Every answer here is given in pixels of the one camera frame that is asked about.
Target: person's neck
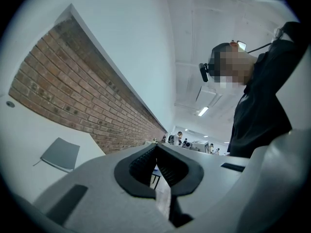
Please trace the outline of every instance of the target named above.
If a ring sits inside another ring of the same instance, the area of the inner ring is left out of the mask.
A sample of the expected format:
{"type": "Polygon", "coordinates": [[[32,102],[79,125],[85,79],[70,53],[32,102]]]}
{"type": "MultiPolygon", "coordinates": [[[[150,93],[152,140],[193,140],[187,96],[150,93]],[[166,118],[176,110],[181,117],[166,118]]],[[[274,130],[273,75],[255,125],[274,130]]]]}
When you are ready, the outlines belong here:
{"type": "Polygon", "coordinates": [[[253,72],[254,72],[254,65],[257,62],[257,57],[254,57],[252,55],[249,54],[249,65],[247,67],[246,71],[246,76],[244,76],[244,80],[243,80],[243,85],[247,85],[248,82],[252,79],[253,76],[253,72]]]}

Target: cable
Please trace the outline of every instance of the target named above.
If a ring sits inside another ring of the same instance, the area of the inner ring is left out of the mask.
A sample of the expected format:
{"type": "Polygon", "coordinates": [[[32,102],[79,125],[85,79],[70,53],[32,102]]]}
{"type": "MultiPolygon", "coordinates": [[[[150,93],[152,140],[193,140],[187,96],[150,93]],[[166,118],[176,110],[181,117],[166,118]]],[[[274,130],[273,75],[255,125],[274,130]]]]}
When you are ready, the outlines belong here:
{"type": "Polygon", "coordinates": [[[251,53],[251,52],[257,51],[257,50],[262,49],[262,48],[264,48],[264,47],[266,47],[266,46],[268,46],[268,45],[271,45],[271,43],[268,43],[268,44],[266,44],[266,45],[264,45],[264,46],[262,46],[262,47],[260,47],[260,48],[251,50],[251,51],[249,51],[249,52],[247,52],[247,53],[251,53]]]}

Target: table leg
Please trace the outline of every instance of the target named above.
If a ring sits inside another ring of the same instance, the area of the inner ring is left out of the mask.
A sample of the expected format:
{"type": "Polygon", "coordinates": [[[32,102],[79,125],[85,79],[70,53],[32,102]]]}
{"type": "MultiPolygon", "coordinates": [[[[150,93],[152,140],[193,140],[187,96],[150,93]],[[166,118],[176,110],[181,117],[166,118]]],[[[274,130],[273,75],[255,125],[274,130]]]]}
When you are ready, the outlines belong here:
{"type": "Polygon", "coordinates": [[[160,177],[158,178],[158,180],[157,180],[157,182],[155,184],[155,189],[156,189],[157,184],[159,183],[159,180],[160,180],[160,177]]]}

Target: desk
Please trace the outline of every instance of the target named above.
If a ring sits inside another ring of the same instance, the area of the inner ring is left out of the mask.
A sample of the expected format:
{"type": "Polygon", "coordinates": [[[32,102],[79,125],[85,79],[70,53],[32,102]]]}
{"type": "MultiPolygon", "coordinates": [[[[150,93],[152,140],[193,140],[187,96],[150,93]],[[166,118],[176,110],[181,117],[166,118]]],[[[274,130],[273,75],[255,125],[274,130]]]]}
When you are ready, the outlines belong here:
{"type": "Polygon", "coordinates": [[[156,182],[156,184],[155,184],[155,188],[154,188],[154,190],[155,190],[157,184],[159,183],[160,178],[162,177],[162,174],[161,174],[160,170],[154,170],[153,173],[152,173],[152,175],[155,176],[154,181],[152,182],[152,184],[155,182],[156,177],[159,177],[158,180],[157,180],[157,182],[156,182]]]}

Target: person's ear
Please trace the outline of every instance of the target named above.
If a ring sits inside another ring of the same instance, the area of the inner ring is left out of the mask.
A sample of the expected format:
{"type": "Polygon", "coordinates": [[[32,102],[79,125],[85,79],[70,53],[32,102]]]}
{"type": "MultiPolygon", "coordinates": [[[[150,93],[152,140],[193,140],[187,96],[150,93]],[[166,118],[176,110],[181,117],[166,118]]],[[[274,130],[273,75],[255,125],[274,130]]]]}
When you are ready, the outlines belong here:
{"type": "Polygon", "coordinates": [[[231,41],[229,44],[230,44],[230,46],[233,47],[233,48],[236,48],[236,49],[239,48],[239,44],[236,43],[236,42],[234,42],[234,41],[231,41]]]}

